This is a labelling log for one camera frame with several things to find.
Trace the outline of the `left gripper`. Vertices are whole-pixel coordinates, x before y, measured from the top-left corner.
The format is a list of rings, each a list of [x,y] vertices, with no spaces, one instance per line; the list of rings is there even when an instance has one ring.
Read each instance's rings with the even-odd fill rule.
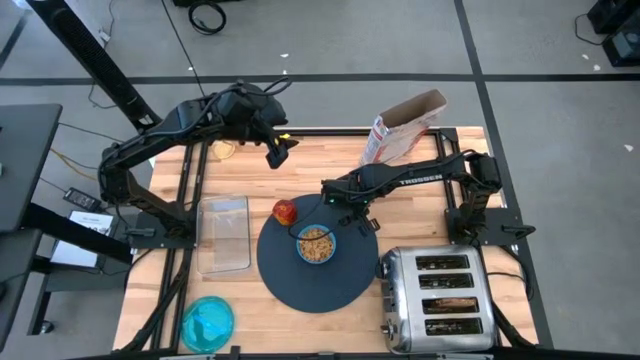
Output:
[[[288,150],[299,144],[298,140],[277,133],[267,122],[252,120],[252,141],[267,146],[266,160],[271,169],[279,168],[288,158]]]

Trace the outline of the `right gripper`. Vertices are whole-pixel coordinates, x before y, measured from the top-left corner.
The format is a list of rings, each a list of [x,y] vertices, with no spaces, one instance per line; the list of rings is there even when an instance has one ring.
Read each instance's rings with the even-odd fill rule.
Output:
[[[376,219],[369,219],[369,206],[373,201],[375,192],[373,190],[363,190],[360,188],[357,176],[347,176],[344,179],[327,179],[322,181],[322,196],[326,205],[334,208],[348,210],[354,216],[359,216],[358,230],[362,236],[375,234],[380,229],[380,224]],[[347,226],[351,222],[351,217],[345,215],[339,219],[341,226]]]

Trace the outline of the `patterned ceramic bowl teal inside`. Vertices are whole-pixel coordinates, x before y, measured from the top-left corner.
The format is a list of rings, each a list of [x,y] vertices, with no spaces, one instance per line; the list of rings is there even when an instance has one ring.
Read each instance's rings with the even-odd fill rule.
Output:
[[[308,230],[309,228],[312,228],[312,227],[317,227],[317,228],[321,228],[321,229],[325,230],[325,231],[326,231],[326,235],[329,235],[329,236],[331,237],[331,239],[333,240],[333,243],[334,243],[334,250],[333,250],[333,253],[332,253],[332,255],[331,255],[327,260],[325,260],[325,261],[322,261],[322,262],[311,262],[311,261],[306,260],[306,259],[301,255],[301,252],[300,252],[300,249],[299,249],[298,242],[301,240],[301,235],[302,235],[306,230]],[[331,257],[332,257],[332,256],[334,255],[334,253],[335,253],[336,245],[337,245],[337,240],[336,240],[335,235],[333,234],[333,232],[332,232],[331,230],[329,230],[329,229],[328,229],[327,227],[325,227],[324,225],[318,225],[318,224],[315,224],[315,225],[309,225],[309,226],[306,226],[306,227],[305,227],[304,229],[302,229],[302,230],[300,231],[300,233],[297,235],[296,248],[297,248],[298,255],[299,255],[299,256],[300,256],[300,257],[301,257],[305,262],[310,263],[310,264],[319,265],[319,264],[322,264],[322,263],[325,263],[325,262],[329,261],[329,260],[331,259]]]

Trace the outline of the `clear cup with yellow juice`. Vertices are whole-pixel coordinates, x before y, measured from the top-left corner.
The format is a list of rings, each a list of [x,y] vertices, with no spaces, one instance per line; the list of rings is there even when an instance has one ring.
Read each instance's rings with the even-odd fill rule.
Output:
[[[225,160],[232,157],[236,151],[236,146],[232,142],[217,141],[211,145],[211,151],[216,160]]]

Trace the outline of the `red yellow apple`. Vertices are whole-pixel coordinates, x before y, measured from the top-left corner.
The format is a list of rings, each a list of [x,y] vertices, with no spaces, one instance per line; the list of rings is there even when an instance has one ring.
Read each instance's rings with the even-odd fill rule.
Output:
[[[297,221],[297,208],[291,200],[278,200],[272,208],[272,216],[282,225],[291,226]]]

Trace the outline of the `Life cereal box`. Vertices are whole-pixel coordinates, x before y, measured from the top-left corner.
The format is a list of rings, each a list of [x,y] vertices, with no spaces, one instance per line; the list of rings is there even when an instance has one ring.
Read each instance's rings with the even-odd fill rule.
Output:
[[[433,89],[380,113],[373,122],[359,165],[388,163],[403,157],[446,106],[443,94]]]

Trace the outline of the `teal glass plate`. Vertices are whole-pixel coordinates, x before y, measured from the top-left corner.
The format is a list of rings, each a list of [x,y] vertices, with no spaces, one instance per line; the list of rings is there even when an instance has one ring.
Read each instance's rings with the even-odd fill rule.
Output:
[[[185,310],[181,342],[193,353],[215,353],[230,340],[234,325],[232,308],[223,298],[201,297]]]

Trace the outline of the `brown cereal flakes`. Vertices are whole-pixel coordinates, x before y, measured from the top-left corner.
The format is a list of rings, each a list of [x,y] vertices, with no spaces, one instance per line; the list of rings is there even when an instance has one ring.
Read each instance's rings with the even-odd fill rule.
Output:
[[[312,227],[301,235],[298,242],[301,255],[311,262],[322,262],[327,260],[333,253],[334,243],[326,231]]]

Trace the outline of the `dark blue round woven placemat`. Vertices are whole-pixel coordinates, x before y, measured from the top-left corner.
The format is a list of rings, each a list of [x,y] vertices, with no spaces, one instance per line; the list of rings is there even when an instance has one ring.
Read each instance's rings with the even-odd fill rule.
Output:
[[[264,223],[257,241],[257,264],[268,290],[287,306],[308,313],[340,309],[359,297],[371,284],[378,262],[376,234],[362,236],[359,221],[341,226],[348,210],[325,205],[319,194],[292,200],[298,222],[282,226],[273,216]],[[324,225],[333,232],[337,245],[325,263],[305,262],[297,252],[296,238],[309,225]]]

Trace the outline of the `silver four-slot toaster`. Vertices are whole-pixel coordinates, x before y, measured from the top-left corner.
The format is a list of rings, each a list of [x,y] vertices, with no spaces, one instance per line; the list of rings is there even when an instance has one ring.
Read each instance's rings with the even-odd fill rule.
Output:
[[[474,247],[395,247],[379,259],[377,277],[391,352],[473,352],[496,344],[488,280]]]

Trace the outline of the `clear plastic rectangular container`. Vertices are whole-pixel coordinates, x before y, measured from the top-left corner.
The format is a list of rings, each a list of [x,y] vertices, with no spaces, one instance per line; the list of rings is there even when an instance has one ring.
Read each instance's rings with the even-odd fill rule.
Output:
[[[207,277],[251,267],[248,199],[222,195],[202,199],[197,206],[196,266]]]

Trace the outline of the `black perforated column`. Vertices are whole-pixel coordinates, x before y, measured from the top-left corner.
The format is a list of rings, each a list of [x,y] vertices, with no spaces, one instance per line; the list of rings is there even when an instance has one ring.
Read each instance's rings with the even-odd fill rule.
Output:
[[[162,122],[64,0],[26,0],[138,132]]]

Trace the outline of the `black desk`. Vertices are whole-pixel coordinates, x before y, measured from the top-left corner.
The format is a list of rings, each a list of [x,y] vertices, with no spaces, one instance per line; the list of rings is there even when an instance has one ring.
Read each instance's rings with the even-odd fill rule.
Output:
[[[59,104],[0,105],[0,352],[4,350],[42,232],[24,229],[62,112]]]

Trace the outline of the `black equipment box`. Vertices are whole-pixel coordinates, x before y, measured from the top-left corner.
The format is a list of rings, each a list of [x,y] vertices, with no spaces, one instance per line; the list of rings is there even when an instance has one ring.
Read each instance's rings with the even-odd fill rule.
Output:
[[[588,11],[587,18],[596,34],[609,34],[639,8],[640,0],[597,0]]]
[[[640,25],[622,25],[603,49],[613,67],[640,66]]]

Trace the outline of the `black metal table frame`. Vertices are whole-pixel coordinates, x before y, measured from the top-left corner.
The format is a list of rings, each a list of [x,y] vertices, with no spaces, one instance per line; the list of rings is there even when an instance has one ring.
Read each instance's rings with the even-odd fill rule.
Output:
[[[221,161],[214,158],[211,149],[200,146],[170,149],[157,157],[150,189],[165,200],[182,196],[187,202],[214,195],[244,195],[249,200],[251,232],[258,234],[276,201],[316,192],[322,179],[343,175],[355,167],[368,137],[363,128],[300,128],[291,135],[299,144],[276,170],[268,167],[264,149],[251,144],[237,147],[232,157]],[[380,250],[444,244],[445,192],[442,184],[413,186],[378,201],[372,214],[381,226]],[[550,348],[552,340],[541,300],[527,297],[525,283],[516,278],[518,271],[533,271],[527,244],[518,242],[509,251],[485,246],[483,256],[490,273],[490,290],[500,310],[524,338]],[[177,274],[182,258],[181,251],[157,249],[132,269],[115,348],[124,347],[142,328],[161,291]],[[236,318],[231,344],[239,347],[241,358],[371,360],[388,356],[379,328],[382,298],[378,282],[340,310],[310,314],[278,301],[256,267],[216,277],[191,270],[187,286],[170,304],[149,346],[185,354],[178,335],[178,313],[208,295],[230,303]]]

